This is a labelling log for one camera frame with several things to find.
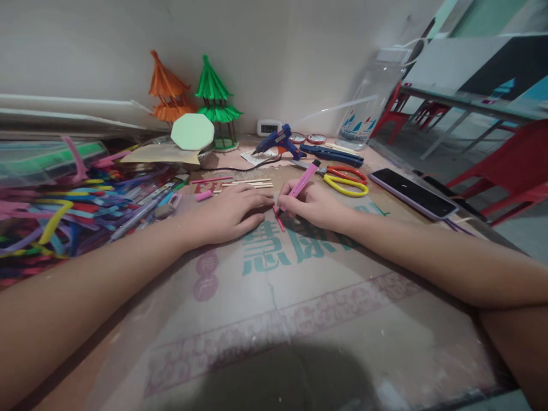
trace scissors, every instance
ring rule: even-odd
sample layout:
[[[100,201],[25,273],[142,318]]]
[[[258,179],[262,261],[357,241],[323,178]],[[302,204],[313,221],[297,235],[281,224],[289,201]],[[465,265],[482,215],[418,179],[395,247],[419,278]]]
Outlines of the scissors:
[[[310,165],[308,163],[297,161],[297,160],[289,160],[289,161],[301,168],[308,168],[308,166]],[[344,174],[342,171],[351,173],[355,175],[357,178],[350,177],[348,174]],[[368,178],[364,174],[356,170],[355,168],[342,167],[342,166],[327,166],[324,168],[319,168],[318,170],[316,170],[316,172],[324,177],[324,181],[327,184],[329,184],[339,193],[344,194],[346,196],[363,197],[369,192],[369,189],[366,186],[366,184],[369,181]],[[337,183],[346,184],[347,186],[357,187],[361,191],[345,190]]]

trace green paper pagoda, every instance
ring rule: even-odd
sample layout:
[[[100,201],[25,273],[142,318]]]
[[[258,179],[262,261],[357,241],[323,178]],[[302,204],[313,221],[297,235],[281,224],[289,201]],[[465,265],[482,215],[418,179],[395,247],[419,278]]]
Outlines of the green paper pagoda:
[[[204,54],[204,68],[200,76],[196,97],[204,99],[204,105],[198,109],[198,113],[205,115],[213,124],[219,127],[220,137],[215,141],[216,150],[229,151],[238,147],[234,120],[238,120],[243,113],[227,105],[228,96],[233,96],[224,85],[220,77],[215,73],[209,63],[207,55]],[[228,128],[228,138],[223,136],[222,124]]]

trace blue glue gun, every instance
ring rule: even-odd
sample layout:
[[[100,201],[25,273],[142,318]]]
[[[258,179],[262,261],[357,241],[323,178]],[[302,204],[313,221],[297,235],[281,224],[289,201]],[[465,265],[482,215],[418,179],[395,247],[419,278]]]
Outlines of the blue glue gun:
[[[291,141],[289,141],[289,137],[291,137],[291,128],[289,127],[289,124],[285,124],[281,127],[281,131],[275,131],[261,141],[251,155],[265,152],[269,148],[277,146],[278,154],[289,151],[293,154],[293,160],[300,160],[303,156],[306,157],[307,155],[305,153],[300,151]]]

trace person's left hand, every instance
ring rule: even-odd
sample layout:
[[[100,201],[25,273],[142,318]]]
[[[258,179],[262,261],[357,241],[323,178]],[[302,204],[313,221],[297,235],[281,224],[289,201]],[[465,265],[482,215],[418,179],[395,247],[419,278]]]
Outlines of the person's left hand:
[[[205,200],[200,208],[180,217],[184,220],[185,231],[192,227],[192,234],[200,245],[225,243],[262,223],[262,212],[243,218],[259,207],[272,208],[272,197],[271,193],[264,190],[259,192],[249,184],[238,184],[225,188],[218,196]]]

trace purple phone case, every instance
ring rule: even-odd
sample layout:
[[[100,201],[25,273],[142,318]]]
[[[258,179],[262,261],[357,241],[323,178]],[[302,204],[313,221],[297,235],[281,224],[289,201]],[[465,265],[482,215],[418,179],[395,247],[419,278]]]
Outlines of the purple phone case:
[[[386,184],[385,182],[383,182],[382,180],[380,180],[378,177],[376,177],[373,173],[369,174],[369,179],[374,181],[375,183],[377,183],[379,186],[381,186],[382,188],[384,188],[385,190],[391,192],[393,195],[395,195],[396,197],[398,197],[400,200],[402,200],[404,203],[410,205],[411,207],[413,207],[415,210],[421,212],[422,214],[424,214],[426,217],[432,219],[432,220],[444,220],[446,219],[447,217],[455,214],[457,211],[458,211],[458,206],[456,204],[453,204],[451,203],[450,201],[444,199],[443,197],[440,197],[438,196],[436,193],[430,191],[430,190],[427,190],[426,188],[424,187],[421,187],[423,190],[426,190],[428,192],[431,192],[433,195],[435,195],[436,197],[439,197],[441,198],[443,201],[446,201],[448,202],[449,204],[451,204],[452,206],[455,207],[455,210],[452,211],[452,212],[449,212],[448,214],[445,215],[445,217],[439,217],[437,216],[436,214],[434,214],[432,211],[429,211],[427,210],[426,208],[424,208],[423,206],[421,206],[420,204],[417,204],[415,203],[412,199],[410,199],[409,197],[407,197],[406,195],[400,193],[399,191],[397,191],[395,188],[389,186],[388,184]]]

